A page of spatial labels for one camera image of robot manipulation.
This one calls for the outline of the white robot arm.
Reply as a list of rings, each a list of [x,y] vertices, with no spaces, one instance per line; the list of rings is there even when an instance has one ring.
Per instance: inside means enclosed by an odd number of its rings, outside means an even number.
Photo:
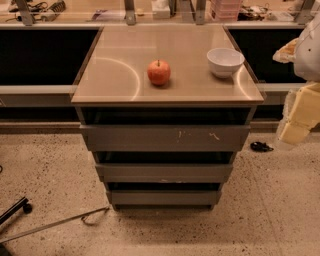
[[[295,75],[307,81],[305,86],[288,93],[283,119],[276,132],[277,146],[291,149],[320,123],[320,13],[298,38],[277,50],[272,59],[280,63],[292,62]]]

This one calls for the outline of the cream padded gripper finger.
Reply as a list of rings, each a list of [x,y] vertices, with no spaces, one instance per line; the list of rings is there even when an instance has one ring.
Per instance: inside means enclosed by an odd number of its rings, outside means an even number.
[[[279,50],[275,52],[272,59],[279,63],[289,63],[295,61],[295,47],[298,39],[295,38],[288,42],[286,45],[281,47]]]
[[[319,123],[320,83],[309,82],[298,90],[290,90],[286,96],[283,119],[278,126],[278,140],[296,145]]]

